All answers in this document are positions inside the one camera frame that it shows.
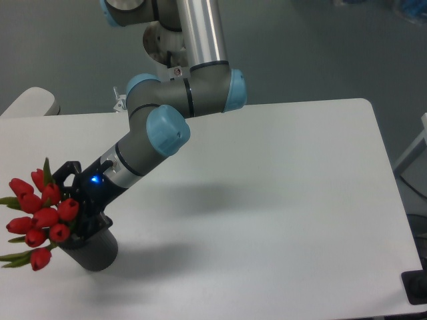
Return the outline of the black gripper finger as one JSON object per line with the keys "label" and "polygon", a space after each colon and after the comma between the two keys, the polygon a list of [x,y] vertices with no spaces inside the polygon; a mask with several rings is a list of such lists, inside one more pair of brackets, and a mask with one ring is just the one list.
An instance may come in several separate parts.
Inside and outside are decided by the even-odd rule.
{"label": "black gripper finger", "polygon": [[59,187],[63,201],[79,196],[81,191],[80,174],[81,163],[79,161],[66,161],[52,174],[55,184]]}
{"label": "black gripper finger", "polygon": [[82,215],[78,220],[72,239],[87,241],[101,231],[110,228],[113,221],[102,211],[92,216]]}

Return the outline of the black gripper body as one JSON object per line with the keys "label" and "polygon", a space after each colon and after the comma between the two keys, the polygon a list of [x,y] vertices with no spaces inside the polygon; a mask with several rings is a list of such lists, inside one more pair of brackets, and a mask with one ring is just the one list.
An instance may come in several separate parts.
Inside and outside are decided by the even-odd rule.
{"label": "black gripper body", "polygon": [[101,162],[97,159],[85,170],[81,169],[79,161],[72,161],[72,164],[75,170],[72,197],[82,205],[86,217],[100,214],[127,190],[106,176],[105,172],[113,167],[112,160]]}

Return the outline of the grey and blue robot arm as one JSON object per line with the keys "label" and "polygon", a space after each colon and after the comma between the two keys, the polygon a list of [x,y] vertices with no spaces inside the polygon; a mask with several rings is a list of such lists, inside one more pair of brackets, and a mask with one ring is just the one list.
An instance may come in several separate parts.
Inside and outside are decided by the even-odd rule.
{"label": "grey and blue robot arm", "polygon": [[88,168],[66,162],[54,178],[74,175],[66,195],[79,204],[71,239],[86,241],[111,226],[104,209],[189,140],[186,119],[242,108],[247,101],[241,71],[229,66],[216,1],[102,1],[112,25],[158,22],[164,33],[183,36],[189,75],[162,81],[141,74],[127,84],[129,132]]}

